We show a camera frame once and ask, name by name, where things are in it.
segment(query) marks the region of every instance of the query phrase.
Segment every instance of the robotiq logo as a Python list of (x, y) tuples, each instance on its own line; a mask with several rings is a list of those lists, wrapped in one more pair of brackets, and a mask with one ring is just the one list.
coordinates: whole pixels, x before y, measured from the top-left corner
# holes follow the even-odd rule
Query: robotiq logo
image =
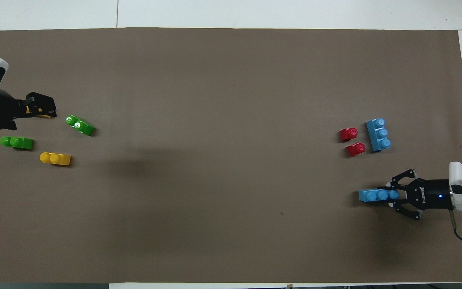
[(422, 204), (425, 204), (425, 190), (423, 187), (420, 187), (420, 191), (422, 192)]

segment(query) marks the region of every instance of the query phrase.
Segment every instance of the toy building block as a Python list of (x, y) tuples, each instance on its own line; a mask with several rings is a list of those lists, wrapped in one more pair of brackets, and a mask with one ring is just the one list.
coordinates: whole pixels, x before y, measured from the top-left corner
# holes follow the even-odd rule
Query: toy building block
[(70, 155), (43, 152), (40, 154), (40, 161), (42, 163), (51, 163), (53, 165), (69, 166)]
[(358, 136), (358, 130), (356, 128), (344, 128), (340, 130), (340, 135), (342, 141), (349, 141)]
[(0, 144), (6, 147), (13, 147), (16, 149), (31, 150), (33, 148), (33, 139), (25, 137), (4, 136), (0, 138)]
[(357, 142), (352, 146), (348, 146), (347, 150), (351, 156), (357, 156), (365, 151), (365, 145), (362, 142)]
[(389, 149), (391, 142), (388, 139), (388, 130), (385, 128), (385, 120), (376, 118), (367, 121), (368, 134), (374, 152)]
[(78, 117), (75, 117), (74, 115), (66, 117), (65, 123), (69, 124), (82, 134), (90, 135), (94, 131), (93, 126), (80, 120)]
[(358, 190), (360, 201), (386, 201), (387, 199), (398, 199), (398, 190), (365, 189)]

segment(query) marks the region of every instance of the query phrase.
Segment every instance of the blue building block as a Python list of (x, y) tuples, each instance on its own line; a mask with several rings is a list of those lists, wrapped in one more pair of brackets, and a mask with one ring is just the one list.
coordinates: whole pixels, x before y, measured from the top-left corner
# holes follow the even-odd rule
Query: blue building block
[(365, 189), (358, 190), (360, 201), (386, 201), (398, 199), (398, 190)]
[(367, 121), (367, 128), (374, 152), (390, 148), (391, 142), (387, 137), (388, 130), (385, 128), (385, 120), (383, 118)]

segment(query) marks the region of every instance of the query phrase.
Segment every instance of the small red block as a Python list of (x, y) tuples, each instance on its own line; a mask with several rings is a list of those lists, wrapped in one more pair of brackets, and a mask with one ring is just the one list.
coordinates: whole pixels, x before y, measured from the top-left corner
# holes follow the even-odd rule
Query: small red block
[(345, 128), (340, 130), (341, 140), (348, 141), (358, 136), (358, 130), (356, 128)]
[(351, 156), (357, 156), (365, 151), (365, 145), (361, 142), (354, 143), (352, 146), (348, 146), (347, 150)]

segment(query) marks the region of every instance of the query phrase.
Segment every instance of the green building block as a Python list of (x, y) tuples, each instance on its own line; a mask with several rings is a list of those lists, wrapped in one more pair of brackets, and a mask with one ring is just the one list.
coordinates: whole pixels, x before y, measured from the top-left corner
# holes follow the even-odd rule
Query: green building block
[(82, 134), (90, 135), (94, 131), (93, 126), (80, 120), (78, 117), (75, 117), (74, 115), (66, 117), (65, 123), (69, 124)]
[(6, 147), (13, 147), (16, 149), (31, 150), (33, 148), (33, 139), (25, 137), (4, 136), (0, 138), (0, 144)]

